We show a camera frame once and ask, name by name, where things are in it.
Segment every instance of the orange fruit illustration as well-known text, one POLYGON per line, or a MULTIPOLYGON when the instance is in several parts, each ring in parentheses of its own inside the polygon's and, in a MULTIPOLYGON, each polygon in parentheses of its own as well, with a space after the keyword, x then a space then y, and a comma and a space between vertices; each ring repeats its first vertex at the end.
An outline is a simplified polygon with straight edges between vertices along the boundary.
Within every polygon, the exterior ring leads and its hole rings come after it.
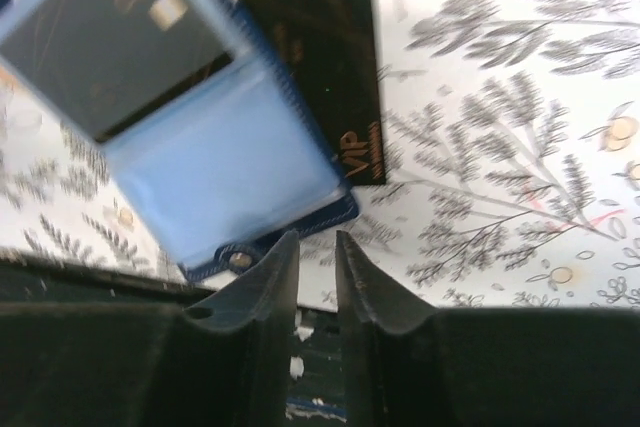
POLYGON ((625 140, 638 132, 638 121, 633 117, 618 117, 609 125, 608 134, 616 140, 625 140))
POLYGON ((607 152, 617 152, 629 147, 629 144, 631 144, 631 138, 616 139, 615 137, 605 134, 603 144, 603 149, 607 152))
POLYGON ((10 85, 16 90, 22 87, 18 79, 16 79, 2 67, 0 67, 0 82, 4 82, 5 84, 10 85))
POLYGON ((629 162, 627 167, 627 174, 631 180, 640 180, 640 162, 629 162))
POLYGON ((133 227, 133 212, 126 207, 120 209, 120 212, 118 212, 118 223, 123 227, 133 227))
POLYGON ((573 278, 573 270, 569 267, 558 267, 553 269, 550 277, 556 284, 566 284, 573 278))

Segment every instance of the blue leather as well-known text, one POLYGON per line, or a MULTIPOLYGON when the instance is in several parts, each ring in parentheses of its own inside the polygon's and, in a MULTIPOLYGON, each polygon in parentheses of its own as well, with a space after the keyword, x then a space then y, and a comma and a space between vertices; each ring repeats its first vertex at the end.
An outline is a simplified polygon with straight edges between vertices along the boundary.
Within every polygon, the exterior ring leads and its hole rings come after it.
MULTIPOLYGON (((0 41, 42 0, 3 1, 0 41)), ((286 230, 304 237, 358 215, 337 158, 249 15, 231 0, 194 1, 235 60, 100 145, 124 195, 191 281, 241 273, 231 255, 255 265, 286 230)))

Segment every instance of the white patterned surface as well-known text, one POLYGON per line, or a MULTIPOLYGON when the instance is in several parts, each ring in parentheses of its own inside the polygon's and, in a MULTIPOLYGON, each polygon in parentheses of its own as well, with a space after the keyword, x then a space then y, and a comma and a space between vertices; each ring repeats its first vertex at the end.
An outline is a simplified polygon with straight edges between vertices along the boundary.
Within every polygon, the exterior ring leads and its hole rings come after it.
MULTIPOLYGON (((398 183, 342 228, 435 304, 640 304, 640 0, 375 2, 398 183)), ((94 151, 0 101, 1 245, 180 278, 94 151)), ((335 309, 333 238, 303 244, 302 304, 335 309)))

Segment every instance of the plant illustration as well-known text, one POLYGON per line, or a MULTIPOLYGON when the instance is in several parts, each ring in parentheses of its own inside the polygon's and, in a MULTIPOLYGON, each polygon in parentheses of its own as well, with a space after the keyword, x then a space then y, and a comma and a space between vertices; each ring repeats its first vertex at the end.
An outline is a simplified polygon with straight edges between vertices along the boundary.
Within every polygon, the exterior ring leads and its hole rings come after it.
POLYGON ((56 179, 57 165, 54 161, 38 161, 27 172, 9 173, 0 151, 0 195, 15 209, 21 209, 25 196, 38 202, 51 201, 51 187, 56 179))
POLYGON ((113 199, 113 205, 105 206, 102 212, 107 223, 116 230, 122 227, 129 232, 134 231, 133 211, 127 206, 120 206, 117 199, 113 199))
POLYGON ((626 277, 609 279, 607 290, 598 290, 596 293, 609 305, 615 305, 622 301, 633 309, 640 308, 640 288, 629 288, 626 277))
POLYGON ((528 292, 518 292, 512 305, 515 307, 558 307, 560 305, 560 299, 552 299, 546 294, 538 297, 528 292))
POLYGON ((427 71, 422 69, 396 70, 393 68, 391 64, 385 64, 380 69, 378 69, 378 81, 393 78, 393 79, 398 79, 400 82, 404 82, 405 80, 411 77, 418 77, 426 73, 427 71))
POLYGON ((337 307, 338 296, 336 294, 336 291, 335 290, 330 290, 328 292, 322 291, 322 303, 332 305, 333 307, 337 307))
POLYGON ((87 225, 100 234, 107 245, 109 245, 120 267, 136 271, 142 266, 149 265, 148 259, 138 256, 137 245, 129 244, 127 239, 122 238, 118 233, 113 232, 86 214, 82 214, 82 219, 87 225))
MULTIPOLYGON (((386 142, 384 157, 386 160, 387 175, 391 176, 402 168, 403 150, 396 142, 386 142)), ((371 205, 391 205, 409 194, 411 186, 400 182, 388 181, 385 185, 376 185, 368 189, 371 192, 371 205)))
POLYGON ((622 177, 631 190, 640 191, 640 161, 630 160, 622 172, 614 172, 614 177, 622 177))
POLYGON ((637 269, 640 267, 640 238, 633 239, 630 245, 622 248, 622 255, 626 262, 614 262, 613 267, 618 270, 637 269))
POLYGON ((60 132, 64 146, 69 151, 71 159, 85 164, 86 168, 89 169, 90 175, 94 177, 93 183, 107 185, 109 183, 109 171, 104 155, 62 123, 60 124, 60 132))
POLYGON ((605 125, 601 125, 580 137, 580 140, 588 140, 600 137, 600 150, 617 152, 626 149, 631 140, 638 133, 638 121, 624 114, 633 102, 625 102, 616 107, 609 115, 605 125))
POLYGON ((560 64, 557 75, 602 71, 605 79, 622 78, 640 70, 640 23, 621 20, 621 13, 638 0, 527 0, 535 2, 539 18, 505 20, 492 0, 448 0, 441 10, 411 30, 408 49, 438 47, 433 56, 464 48, 465 57, 481 68, 512 66, 539 53, 560 64), (593 33, 562 40, 562 26, 582 25, 593 33))
POLYGON ((567 112, 557 101, 545 106, 530 76, 520 72, 507 84, 491 78, 480 94, 464 98, 462 120, 446 127, 444 134, 441 108, 434 103, 407 118, 388 115, 389 127, 420 147, 414 156, 418 164, 458 184, 452 189, 427 179, 410 182, 434 187, 429 198, 434 219, 420 237, 428 260, 408 267, 418 285, 431 285, 447 275, 453 282, 462 280, 496 261, 506 270, 522 267, 540 247, 576 228, 617 240, 586 217, 584 210, 594 197, 581 162, 565 154, 562 177, 547 167, 548 158, 559 155, 559 145, 567 138, 567 112), (481 159, 495 167, 481 172, 481 159), (509 200, 476 194, 473 186, 478 182, 501 189, 509 200), (477 200, 515 212, 481 212, 475 208, 477 200), (470 216, 495 221, 457 230, 456 222, 470 216), (525 216, 540 220, 525 221, 525 216), (520 224, 510 227, 516 219, 520 224), (512 231, 518 245, 505 249, 512 231))
POLYGON ((482 307, 484 301, 484 295, 465 294, 456 289, 448 289, 442 298, 451 300, 456 307, 482 307))
POLYGON ((98 182, 86 168, 69 166, 66 177, 60 178, 60 186, 67 194, 84 200, 92 200, 98 193, 98 182))
MULTIPOLYGON (((355 220, 345 222, 340 229, 351 234, 363 247, 390 253, 393 253, 393 250, 389 244, 402 237, 400 230, 389 227, 369 214, 362 214, 355 220)), ((300 258, 302 260, 319 259, 320 265, 333 265, 335 263, 334 236, 334 231, 324 231, 307 237, 300 245, 300 258)))
MULTIPOLYGON (((549 261, 543 262, 542 265, 545 269, 550 268, 549 261)), ((546 274, 538 274, 530 277, 526 280, 526 282, 540 282, 542 280, 547 281, 547 285, 553 291, 558 291, 558 285, 563 285, 571 281, 573 279, 573 269, 571 267, 556 267, 555 269, 551 269, 549 273, 546 274)))
MULTIPOLYGON (((107 259, 103 256, 96 257, 93 247, 84 245, 80 239, 73 239, 68 233, 64 233, 57 228, 44 215, 40 215, 40 227, 47 235, 56 250, 67 259, 74 259, 85 265, 103 265, 107 259)), ((49 249, 43 246, 37 239, 35 232, 23 231, 23 235, 27 244, 40 257, 47 259, 56 259, 60 255, 53 254, 49 249)))

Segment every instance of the wallet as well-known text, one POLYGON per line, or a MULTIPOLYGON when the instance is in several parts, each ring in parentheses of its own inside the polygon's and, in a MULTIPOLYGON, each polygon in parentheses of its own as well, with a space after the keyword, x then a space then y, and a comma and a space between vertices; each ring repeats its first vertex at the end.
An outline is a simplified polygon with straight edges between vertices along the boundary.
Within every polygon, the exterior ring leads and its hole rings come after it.
POLYGON ((358 206, 284 64, 232 0, 2 0, 5 68, 105 155, 190 281, 358 206))

